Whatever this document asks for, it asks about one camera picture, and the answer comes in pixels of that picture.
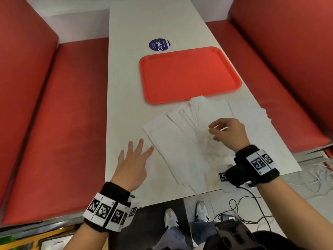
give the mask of person's left hand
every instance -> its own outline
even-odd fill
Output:
[[[126,158],[124,160],[124,150],[121,150],[118,166],[111,179],[111,182],[129,192],[139,188],[147,177],[146,160],[152,154],[154,147],[152,146],[146,152],[140,154],[143,144],[144,140],[140,139],[138,146],[133,152],[133,142],[128,142]]]

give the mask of white table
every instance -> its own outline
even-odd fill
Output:
[[[110,3],[108,115],[106,136],[106,180],[116,169],[121,149],[129,140],[144,138],[152,144],[142,126],[180,102],[151,105],[144,99],[139,60],[159,54],[149,48],[151,40],[165,38],[179,51],[207,46],[221,48],[190,0],[116,0]],[[244,84],[231,93],[210,97],[226,100],[255,100]],[[273,130],[275,158],[281,174],[300,171],[300,167],[276,130]],[[179,186],[160,153],[153,153],[153,176],[145,181],[145,198],[140,206],[195,195],[192,189]],[[220,189],[217,173],[206,175],[209,191]]]

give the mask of purple sticker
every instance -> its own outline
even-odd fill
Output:
[[[161,52],[168,50],[170,45],[171,45],[170,42],[166,39],[154,39],[150,41],[149,48],[154,51]]]

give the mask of person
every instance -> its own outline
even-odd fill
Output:
[[[214,136],[214,140],[222,142],[229,149],[235,151],[236,155],[237,152],[243,151],[251,145],[244,125],[237,119],[218,119],[209,125],[209,132]],[[142,145],[143,139],[133,151],[133,144],[130,141],[126,158],[123,158],[124,151],[120,152],[117,169],[110,181],[118,194],[122,193],[126,196],[125,199],[129,198],[129,193],[137,189],[147,176],[145,163],[153,152],[153,147],[141,154]],[[255,238],[266,249],[333,249],[333,225],[299,196],[280,176],[277,175],[266,183],[259,182],[256,187],[287,237],[286,239],[272,232],[258,232],[259,234],[255,235]],[[102,189],[101,194],[103,193],[106,193],[105,189]],[[203,202],[197,204],[196,213],[196,222],[192,224],[193,239],[202,243],[197,248],[202,249],[204,241],[208,241],[211,238],[209,236],[216,231],[211,230],[211,226],[214,224],[208,222],[208,213]],[[155,249],[160,250],[162,247],[189,249],[178,228],[177,216],[172,210],[167,210],[165,213],[165,225],[166,232]],[[65,250],[100,250],[108,236],[110,239],[109,249],[113,249],[117,232],[100,230],[99,227],[97,228],[85,219],[85,223],[77,230],[66,245]]]

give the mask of green object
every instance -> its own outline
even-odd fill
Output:
[[[12,243],[12,242],[15,242],[16,241],[16,238],[14,238],[13,236],[6,236],[6,237],[3,237],[3,238],[0,238],[0,245],[4,245],[4,244],[7,244],[7,243]],[[11,250],[18,250],[19,248],[18,247],[15,247],[15,248],[12,248]]]

